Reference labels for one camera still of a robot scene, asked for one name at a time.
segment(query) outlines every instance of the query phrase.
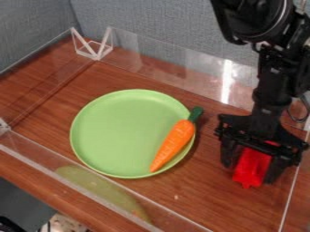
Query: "green plate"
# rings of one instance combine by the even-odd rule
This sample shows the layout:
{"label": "green plate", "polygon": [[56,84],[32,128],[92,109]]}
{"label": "green plate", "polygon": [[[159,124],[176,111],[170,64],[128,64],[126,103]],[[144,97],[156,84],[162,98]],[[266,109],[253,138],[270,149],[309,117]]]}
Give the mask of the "green plate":
{"label": "green plate", "polygon": [[110,93],[91,101],[71,125],[71,146],[80,161],[95,171],[124,179],[159,174],[184,158],[194,138],[160,170],[151,173],[162,141],[186,106],[168,95],[147,90]]}

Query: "clear acrylic stand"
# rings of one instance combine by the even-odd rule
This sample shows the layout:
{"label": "clear acrylic stand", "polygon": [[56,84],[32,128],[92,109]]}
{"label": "clear acrylic stand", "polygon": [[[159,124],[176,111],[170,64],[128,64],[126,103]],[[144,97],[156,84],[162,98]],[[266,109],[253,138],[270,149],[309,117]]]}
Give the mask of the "clear acrylic stand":
{"label": "clear acrylic stand", "polygon": [[[45,68],[47,70],[51,68],[51,72],[37,71],[35,76],[25,76],[21,82],[20,76],[25,74],[25,71],[33,72],[36,65],[33,59],[4,77],[7,82],[0,86],[0,91],[8,91],[12,94],[8,100],[0,102],[0,116],[4,120],[0,150],[148,231],[218,231],[219,225],[224,225],[227,220],[239,223],[239,231],[246,227],[258,227],[263,231],[281,231],[291,202],[298,169],[291,168],[274,186],[243,190],[238,184],[233,183],[226,170],[216,164],[218,159],[214,155],[198,155],[191,158],[188,167],[203,165],[204,169],[216,173],[223,182],[218,183],[215,179],[208,179],[207,175],[200,177],[196,173],[198,183],[191,186],[180,185],[172,191],[178,207],[171,209],[162,204],[160,198],[154,198],[151,191],[143,189],[143,185],[150,185],[154,179],[146,179],[143,185],[139,185],[134,181],[107,178],[73,159],[68,159],[64,154],[52,151],[56,147],[48,148],[41,144],[43,141],[32,140],[35,138],[32,133],[40,134],[40,131],[33,128],[27,131],[20,125],[27,124],[36,112],[43,111],[44,108],[52,114],[52,109],[45,106],[45,102],[63,107],[63,110],[71,111],[71,116],[73,116],[80,109],[71,108],[65,102],[60,101],[60,94],[65,91],[67,85],[71,85],[71,82],[75,82],[76,77],[83,76],[87,70],[95,68],[99,72],[100,65],[122,68],[124,72],[174,86],[175,91],[191,92],[199,96],[198,98],[222,102],[245,112],[253,106],[251,93],[257,84],[254,68],[116,28],[107,29],[100,42],[87,42],[73,28],[68,35],[69,33],[72,41],[65,38],[57,43],[51,42],[53,45],[41,54],[41,57],[48,57]],[[91,78],[88,84],[99,87],[106,85],[104,82]],[[17,86],[21,86],[21,91],[15,92],[13,88]],[[94,94],[104,93],[100,93],[99,87]],[[76,87],[76,91],[84,103],[94,99],[95,95],[88,96],[84,88]],[[295,108],[297,113],[303,113],[298,103]],[[295,133],[305,137],[305,131],[298,130],[298,126],[289,122],[286,116],[283,123],[289,123]],[[69,126],[64,122],[61,127],[68,134],[59,135],[67,138],[67,143]],[[84,180],[76,178],[79,175],[86,177]],[[172,186],[176,181],[188,179],[184,175],[180,179],[176,177],[180,177],[176,173],[171,173],[167,179],[159,177],[158,184]],[[200,186],[204,186],[210,192],[200,192]],[[194,200],[192,193],[195,192],[199,193],[202,199]],[[124,201],[118,201],[111,197],[112,195],[120,196]],[[211,202],[210,195],[219,196],[216,202]],[[202,217],[191,218],[186,213],[187,208],[198,210]]]}

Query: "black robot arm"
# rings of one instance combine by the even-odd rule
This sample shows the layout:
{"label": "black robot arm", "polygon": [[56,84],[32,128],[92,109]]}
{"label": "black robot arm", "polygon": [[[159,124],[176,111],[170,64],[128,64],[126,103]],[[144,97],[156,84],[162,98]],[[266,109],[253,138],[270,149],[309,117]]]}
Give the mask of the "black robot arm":
{"label": "black robot arm", "polygon": [[259,150],[273,157],[265,175],[265,183],[273,183],[285,168],[299,164],[309,147],[283,129],[279,117],[291,97],[305,101],[310,89],[310,20],[291,0],[211,3],[224,38],[233,44],[251,44],[259,53],[251,115],[219,115],[220,160],[226,167],[237,163],[238,145]]}

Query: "wooden surface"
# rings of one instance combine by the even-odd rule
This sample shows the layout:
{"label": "wooden surface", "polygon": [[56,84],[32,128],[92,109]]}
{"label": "wooden surface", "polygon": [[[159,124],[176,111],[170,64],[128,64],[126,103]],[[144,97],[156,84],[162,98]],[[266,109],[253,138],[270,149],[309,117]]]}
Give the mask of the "wooden surface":
{"label": "wooden surface", "polygon": [[[242,189],[231,180],[230,171],[219,163],[219,142],[214,137],[214,128],[218,113],[246,114],[246,111],[180,90],[171,83],[146,78],[140,74],[146,74],[147,66],[147,72],[152,69],[158,74],[184,71],[175,65],[146,59],[148,61],[143,62],[143,67],[139,64],[138,71],[136,64],[132,63],[136,74],[110,64],[88,62],[73,54],[68,41],[53,46],[1,79],[0,90],[4,91],[0,93],[0,112],[5,115],[5,120],[12,121],[13,131],[79,161],[68,140],[71,122],[79,110],[98,96],[126,89],[148,89],[170,94],[188,108],[202,106],[204,114],[199,121],[198,138],[186,159],[155,177],[114,180],[214,231],[278,231],[295,168],[287,169],[273,186]],[[78,73],[72,71],[75,65],[83,66]],[[57,77],[63,75],[69,75],[69,82],[61,82],[55,94],[49,90],[53,89]],[[44,100],[32,105],[41,96]],[[291,131],[303,136],[298,130]],[[0,175],[95,231],[143,231],[94,200],[3,152]],[[307,176],[305,168],[297,183],[286,231],[305,231],[310,206]],[[155,217],[152,222],[155,225],[160,223]],[[183,231],[180,225],[168,225],[166,228]]]}

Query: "gray wall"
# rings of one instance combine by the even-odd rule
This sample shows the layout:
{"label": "gray wall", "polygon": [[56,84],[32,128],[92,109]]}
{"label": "gray wall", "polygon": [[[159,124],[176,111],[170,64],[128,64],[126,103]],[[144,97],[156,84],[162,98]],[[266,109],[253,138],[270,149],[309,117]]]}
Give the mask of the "gray wall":
{"label": "gray wall", "polygon": [[0,73],[71,25],[69,0],[0,1]]}
{"label": "gray wall", "polygon": [[99,39],[108,25],[167,43],[257,65],[250,47],[220,35],[210,0],[71,0],[86,36]]}

